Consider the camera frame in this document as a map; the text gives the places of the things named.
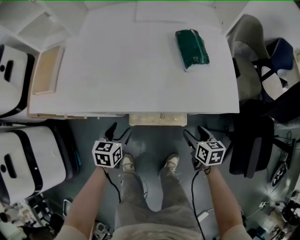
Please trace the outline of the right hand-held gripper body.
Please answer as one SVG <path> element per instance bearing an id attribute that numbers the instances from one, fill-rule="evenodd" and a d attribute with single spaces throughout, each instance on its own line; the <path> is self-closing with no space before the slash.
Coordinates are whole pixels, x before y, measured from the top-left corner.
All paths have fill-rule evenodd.
<path id="1" fill-rule="evenodd" d="M 193 167 L 196 171 L 203 167 L 220 165 L 223 162 L 226 147 L 221 141 L 198 142 L 193 158 Z"/>

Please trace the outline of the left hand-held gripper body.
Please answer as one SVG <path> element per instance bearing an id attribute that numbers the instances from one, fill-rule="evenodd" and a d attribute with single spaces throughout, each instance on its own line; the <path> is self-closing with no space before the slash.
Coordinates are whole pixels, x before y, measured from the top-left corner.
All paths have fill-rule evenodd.
<path id="1" fill-rule="evenodd" d="M 108 140 L 105 137 L 100 137 L 94 142 L 92 155 L 95 166 L 119 168 L 123 159 L 123 142 L 121 139 Z"/>

